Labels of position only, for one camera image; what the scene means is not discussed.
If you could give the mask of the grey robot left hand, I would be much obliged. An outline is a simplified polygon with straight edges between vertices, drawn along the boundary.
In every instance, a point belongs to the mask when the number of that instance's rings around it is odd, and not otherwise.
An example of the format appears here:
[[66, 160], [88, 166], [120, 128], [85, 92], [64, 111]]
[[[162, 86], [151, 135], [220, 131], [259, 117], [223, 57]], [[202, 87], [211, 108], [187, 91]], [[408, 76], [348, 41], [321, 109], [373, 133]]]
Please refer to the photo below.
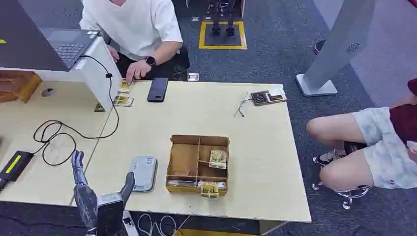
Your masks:
[[97, 196], [83, 172], [84, 152], [74, 150], [71, 164], [75, 186], [74, 200], [88, 236], [117, 236], [124, 230], [123, 212], [133, 191], [135, 178], [128, 172], [119, 192]]

